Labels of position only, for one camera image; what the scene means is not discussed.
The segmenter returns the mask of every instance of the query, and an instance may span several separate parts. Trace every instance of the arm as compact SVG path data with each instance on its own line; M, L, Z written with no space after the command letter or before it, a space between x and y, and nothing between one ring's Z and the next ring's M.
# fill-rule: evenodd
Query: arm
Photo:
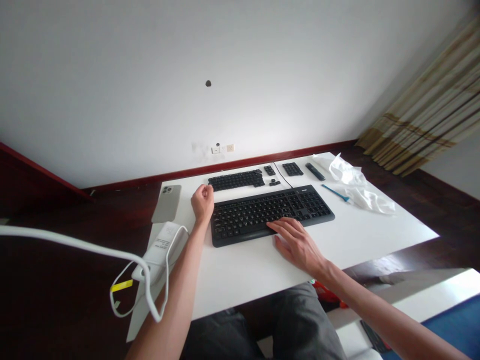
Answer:
M402 359L469 359L388 302L368 291L326 260L302 224L283 217L267 225L275 236L278 251L327 288L365 320Z
M194 308L197 275L205 234L214 210L214 190L201 185L191 198L195 225L170 274L168 302L163 319L156 323L148 316L141 326L126 359L179 359L190 328ZM155 301L157 309L164 302L161 291Z

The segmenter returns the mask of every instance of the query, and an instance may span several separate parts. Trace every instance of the person's left hand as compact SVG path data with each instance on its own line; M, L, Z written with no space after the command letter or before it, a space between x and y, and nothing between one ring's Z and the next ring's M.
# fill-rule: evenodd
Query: person's left hand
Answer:
M212 185L200 185L190 201L196 222L208 224L214 212L214 188Z

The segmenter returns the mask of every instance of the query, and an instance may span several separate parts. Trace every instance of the leg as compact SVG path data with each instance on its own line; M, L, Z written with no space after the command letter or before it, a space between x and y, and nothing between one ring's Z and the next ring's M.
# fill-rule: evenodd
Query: leg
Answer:
M346 359L340 339L305 282L272 295L273 356L276 359Z
M244 316L233 308L192 321L183 353L187 360L264 358Z

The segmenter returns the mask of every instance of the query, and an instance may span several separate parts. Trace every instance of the blue mat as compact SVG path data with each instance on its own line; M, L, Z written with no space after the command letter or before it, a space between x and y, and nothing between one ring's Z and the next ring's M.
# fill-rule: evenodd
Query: blue mat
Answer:
M473 360L480 360L480 295L444 311L422 324ZM397 360L393 351L383 360Z

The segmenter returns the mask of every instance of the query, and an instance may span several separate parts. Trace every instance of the curtain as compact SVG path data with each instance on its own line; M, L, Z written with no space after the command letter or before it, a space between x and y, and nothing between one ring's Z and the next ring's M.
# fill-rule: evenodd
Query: curtain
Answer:
M480 16L365 133L357 146L402 177L480 128Z

